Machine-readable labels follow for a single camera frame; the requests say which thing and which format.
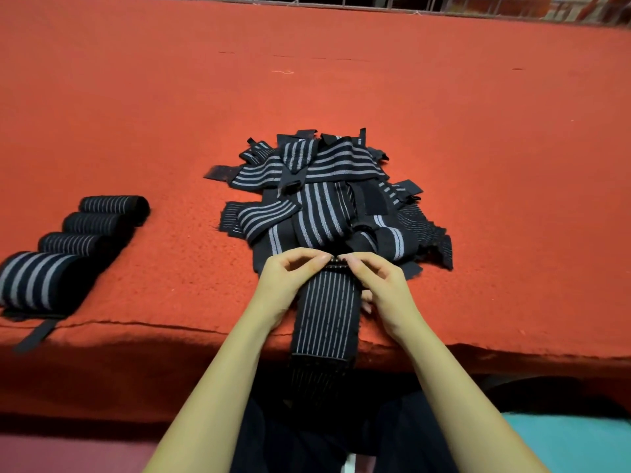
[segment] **wire mesh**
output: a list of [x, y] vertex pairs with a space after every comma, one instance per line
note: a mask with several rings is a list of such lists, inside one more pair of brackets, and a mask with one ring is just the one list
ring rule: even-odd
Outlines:
[[221, 0], [418, 14], [541, 20], [631, 29], [631, 0]]

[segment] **person's left hand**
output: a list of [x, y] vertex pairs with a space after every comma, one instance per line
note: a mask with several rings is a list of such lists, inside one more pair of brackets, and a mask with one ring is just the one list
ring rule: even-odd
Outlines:
[[298, 247], [268, 258], [245, 314], [265, 322], [270, 330], [277, 327], [298, 289], [331, 257], [321, 250]]

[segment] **red fabric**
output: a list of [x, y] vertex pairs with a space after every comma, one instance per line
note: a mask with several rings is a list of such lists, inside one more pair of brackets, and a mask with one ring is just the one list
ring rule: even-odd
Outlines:
[[[182, 0], [0, 0], [0, 257], [80, 198], [153, 212], [45, 345], [0, 322], [5, 411], [171, 418], [256, 286], [202, 178], [315, 127], [388, 153], [455, 270], [410, 283], [472, 371], [631, 376], [625, 31]], [[265, 346], [284, 358], [292, 319]], [[359, 365], [407, 369], [363, 320]]]

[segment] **person's lap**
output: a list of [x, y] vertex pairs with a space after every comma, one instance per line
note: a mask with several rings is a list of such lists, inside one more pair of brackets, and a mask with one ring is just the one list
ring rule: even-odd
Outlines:
[[374, 473], [457, 473], [421, 391], [386, 402], [357, 428], [335, 435], [298, 430], [250, 399], [230, 473], [339, 473], [348, 453], [376, 456]]

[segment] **finger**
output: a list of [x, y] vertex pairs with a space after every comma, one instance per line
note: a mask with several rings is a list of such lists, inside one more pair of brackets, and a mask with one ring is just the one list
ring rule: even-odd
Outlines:
[[363, 285], [373, 292], [375, 290], [379, 290], [379, 287], [384, 280], [370, 270], [367, 265], [358, 258], [357, 253], [353, 252], [352, 254], [344, 254], [340, 257], [347, 262], [355, 277], [361, 280]]
[[292, 279], [296, 282], [295, 287], [302, 286], [311, 277], [321, 271], [324, 266], [329, 263], [331, 257], [333, 257], [333, 255], [322, 252], [320, 255], [305, 263], [302, 267], [292, 270]]
[[377, 272], [382, 279], [387, 278], [396, 268], [393, 263], [388, 262], [374, 252], [353, 252], [353, 255]]
[[362, 301], [371, 303], [372, 302], [372, 292], [369, 291], [369, 290], [363, 290], [362, 291]]
[[318, 255], [326, 254], [326, 252], [318, 249], [308, 249], [306, 247], [296, 247], [295, 249], [289, 249], [285, 252], [277, 254], [275, 257], [283, 267], [287, 267], [293, 262], [297, 262], [302, 259], [313, 259]]

